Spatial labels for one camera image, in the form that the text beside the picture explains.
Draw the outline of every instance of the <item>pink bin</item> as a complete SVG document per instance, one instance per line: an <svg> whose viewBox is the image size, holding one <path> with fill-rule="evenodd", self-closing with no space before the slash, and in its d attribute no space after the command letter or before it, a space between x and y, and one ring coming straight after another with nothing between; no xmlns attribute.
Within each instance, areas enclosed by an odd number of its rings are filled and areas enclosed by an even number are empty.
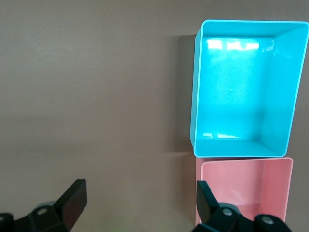
<svg viewBox="0 0 309 232"><path fill-rule="evenodd" d="M285 221L292 166L289 157L217 161L197 158L196 180L207 181L218 202L237 206L250 220L258 214L271 214Z"/></svg>

